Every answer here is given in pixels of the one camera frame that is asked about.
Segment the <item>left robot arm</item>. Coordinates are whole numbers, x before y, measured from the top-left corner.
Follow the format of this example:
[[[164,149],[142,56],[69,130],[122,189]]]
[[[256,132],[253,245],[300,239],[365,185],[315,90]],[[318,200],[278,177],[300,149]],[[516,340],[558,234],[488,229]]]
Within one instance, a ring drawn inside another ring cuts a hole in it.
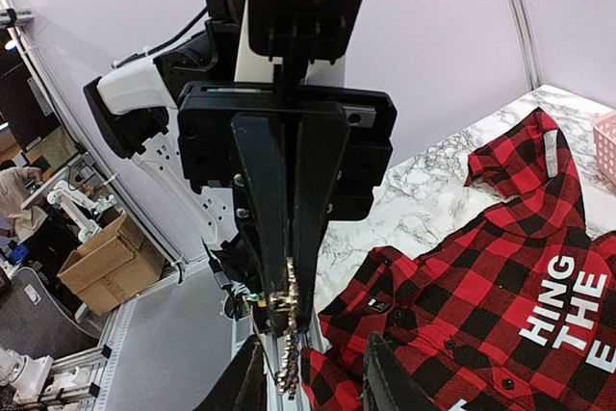
[[[382,91],[332,83],[363,0],[205,0],[187,30],[115,64],[84,95],[117,157],[178,130],[154,178],[192,215],[271,329],[305,333],[332,221],[364,219],[397,117]]]

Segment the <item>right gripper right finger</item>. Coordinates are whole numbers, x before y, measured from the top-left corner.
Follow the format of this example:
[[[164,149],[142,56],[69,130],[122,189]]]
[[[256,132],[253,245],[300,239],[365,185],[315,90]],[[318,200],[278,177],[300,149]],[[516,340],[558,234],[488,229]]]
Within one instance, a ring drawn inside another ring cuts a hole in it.
[[[364,354],[362,404],[370,411],[439,409],[376,332],[370,334]]]

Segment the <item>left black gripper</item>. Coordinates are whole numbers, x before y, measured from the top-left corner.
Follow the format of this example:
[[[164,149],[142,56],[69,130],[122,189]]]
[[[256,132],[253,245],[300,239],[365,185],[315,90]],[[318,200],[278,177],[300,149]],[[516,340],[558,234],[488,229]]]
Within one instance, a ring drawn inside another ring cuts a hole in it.
[[[358,221],[393,153],[397,109],[380,91],[188,84],[178,114],[184,177],[196,193],[239,180],[256,234],[271,330],[289,326],[289,207],[298,288],[297,330],[308,330],[327,217]]]

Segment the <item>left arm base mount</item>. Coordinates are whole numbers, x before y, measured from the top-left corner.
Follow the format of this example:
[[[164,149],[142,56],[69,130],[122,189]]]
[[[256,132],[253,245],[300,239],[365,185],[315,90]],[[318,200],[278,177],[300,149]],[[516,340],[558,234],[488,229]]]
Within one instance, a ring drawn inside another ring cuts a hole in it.
[[[268,329],[262,283],[240,235],[230,242],[224,241],[219,250],[212,250],[205,242],[202,244],[213,276],[227,294],[225,316],[232,321],[240,321],[252,315],[252,309],[256,307],[261,310],[257,326]]]

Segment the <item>red black plaid shirt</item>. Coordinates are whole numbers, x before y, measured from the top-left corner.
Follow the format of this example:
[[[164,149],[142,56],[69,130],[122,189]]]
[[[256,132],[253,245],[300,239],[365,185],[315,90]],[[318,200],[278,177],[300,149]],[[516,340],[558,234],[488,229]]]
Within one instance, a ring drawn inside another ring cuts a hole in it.
[[[314,409],[361,408],[373,333],[443,410],[614,408],[615,236],[587,235],[557,123],[533,111],[470,155],[467,179],[502,202],[421,256],[372,249],[321,311],[329,350],[301,352]]]

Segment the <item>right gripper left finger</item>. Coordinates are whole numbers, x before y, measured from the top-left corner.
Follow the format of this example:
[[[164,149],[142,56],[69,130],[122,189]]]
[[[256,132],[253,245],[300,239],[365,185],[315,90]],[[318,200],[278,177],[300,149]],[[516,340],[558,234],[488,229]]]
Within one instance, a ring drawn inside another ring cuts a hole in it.
[[[209,394],[194,411],[262,411],[267,409],[264,349],[250,335]]]

